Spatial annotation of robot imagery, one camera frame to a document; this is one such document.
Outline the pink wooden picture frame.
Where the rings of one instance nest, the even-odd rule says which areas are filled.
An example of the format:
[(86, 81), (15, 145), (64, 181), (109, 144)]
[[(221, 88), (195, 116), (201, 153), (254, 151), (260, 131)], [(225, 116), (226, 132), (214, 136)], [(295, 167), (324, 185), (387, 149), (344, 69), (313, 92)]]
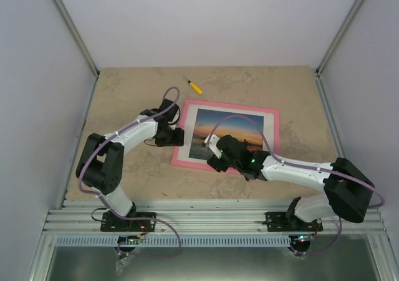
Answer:
[[(252, 107), (248, 105), (238, 105), (232, 103), (221, 103), (221, 102), (207, 102), (202, 100), (187, 99), (184, 107), (181, 111), (181, 118), (179, 121), (179, 127), (185, 131), (184, 145), (182, 147), (176, 147), (173, 152), (171, 164), (173, 166), (185, 167), (190, 169), (199, 169), (202, 171), (212, 171), (206, 161), (193, 160), (188, 157), (190, 150), (190, 142), (193, 129), (188, 126), (188, 117), (195, 115), (197, 109), (207, 110), (218, 110), (223, 112), (231, 112), (233, 115), (245, 116), (247, 115), (259, 115), (264, 117), (263, 128), (256, 127), (257, 131), (262, 132), (266, 137), (269, 146), (273, 152), (279, 152), (279, 129), (280, 129), (280, 112), (274, 108), (263, 108), (263, 107)], [(267, 150), (267, 146), (263, 144), (264, 151)]]

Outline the sunset photo with white mat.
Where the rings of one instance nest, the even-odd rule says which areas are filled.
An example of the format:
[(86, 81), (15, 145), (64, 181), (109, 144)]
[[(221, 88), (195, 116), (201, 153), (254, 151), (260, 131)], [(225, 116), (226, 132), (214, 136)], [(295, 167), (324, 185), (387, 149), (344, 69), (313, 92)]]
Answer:
[[(188, 117), (188, 126), (193, 129), (188, 157), (193, 160), (206, 161), (212, 156), (212, 152), (204, 147), (205, 139), (217, 123), (232, 115), (231, 112), (199, 108), (195, 115)], [(263, 128), (264, 117), (247, 114), (245, 117), (251, 121), (241, 117), (232, 117), (222, 122), (214, 134), (220, 138), (231, 135), (240, 142), (248, 142), (248, 149), (251, 151), (262, 150), (264, 142), (256, 127)]]

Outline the yellow handled screwdriver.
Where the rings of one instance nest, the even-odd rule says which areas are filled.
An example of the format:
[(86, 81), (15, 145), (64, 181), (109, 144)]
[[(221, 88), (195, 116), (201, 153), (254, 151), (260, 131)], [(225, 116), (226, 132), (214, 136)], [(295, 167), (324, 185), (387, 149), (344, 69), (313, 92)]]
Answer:
[(197, 84), (195, 84), (194, 82), (192, 82), (190, 79), (186, 78), (185, 76), (183, 76), (183, 78), (186, 80), (187, 84), (199, 95), (203, 94), (202, 89), (200, 89)]

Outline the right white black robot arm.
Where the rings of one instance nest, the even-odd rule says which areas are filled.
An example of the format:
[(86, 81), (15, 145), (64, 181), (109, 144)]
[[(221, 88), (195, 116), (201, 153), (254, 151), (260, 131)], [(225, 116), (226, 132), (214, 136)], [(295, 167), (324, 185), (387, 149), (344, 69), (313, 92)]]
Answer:
[(212, 153), (207, 164), (217, 172), (234, 169), (248, 181), (285, 181), (318, 191), (315, 196), (294, 198), (285, 212), (266, 213), (269, 231), (322, 230), (320, 219), (332, 216), (363, 222), (374, 185), (351, 161), (308, 163), (250, 151), (248, 145), (231, 135), (209, 135), (204, 141)]

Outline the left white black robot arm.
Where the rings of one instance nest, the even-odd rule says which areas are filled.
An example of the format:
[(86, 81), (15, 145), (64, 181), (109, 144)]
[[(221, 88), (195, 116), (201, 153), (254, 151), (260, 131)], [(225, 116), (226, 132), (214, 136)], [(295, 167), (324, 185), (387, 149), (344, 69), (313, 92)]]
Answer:
[(102, 232), (141, 232), (155, 230), (156, 214), (138, 212), (121, 186), (124, 156), (138, 144), (154, 140), (156, 147), (183, 146), (185, 132), (176, 127), (179, 106), (163, 99), (158, 108), (142, 111), (134, 122), (114, 133), (88, 136), (80, 156), (76, 177), (80, 186), (103, 203)]

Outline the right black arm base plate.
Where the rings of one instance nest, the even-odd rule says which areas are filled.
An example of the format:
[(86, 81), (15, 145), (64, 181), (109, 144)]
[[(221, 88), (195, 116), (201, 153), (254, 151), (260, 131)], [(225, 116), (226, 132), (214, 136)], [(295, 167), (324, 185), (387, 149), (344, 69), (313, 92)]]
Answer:
[(320, 219), (304, 222), (295, 216), (287, 218), (285, 212), (266, 212), (262, 225), (265, 225), (269, 232), (319, 232), (324, 230)]

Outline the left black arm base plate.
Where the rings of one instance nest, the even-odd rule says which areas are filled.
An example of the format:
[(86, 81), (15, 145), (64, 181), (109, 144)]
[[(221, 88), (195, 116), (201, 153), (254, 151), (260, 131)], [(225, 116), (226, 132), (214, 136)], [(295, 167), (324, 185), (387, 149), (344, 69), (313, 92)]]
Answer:
[(138, 212), (138, 220), (121, 219), (111, 212), (102, 216), (100, 230), (102, 232), (140, 232), (147, 233), (155, 230), (155, 212)]

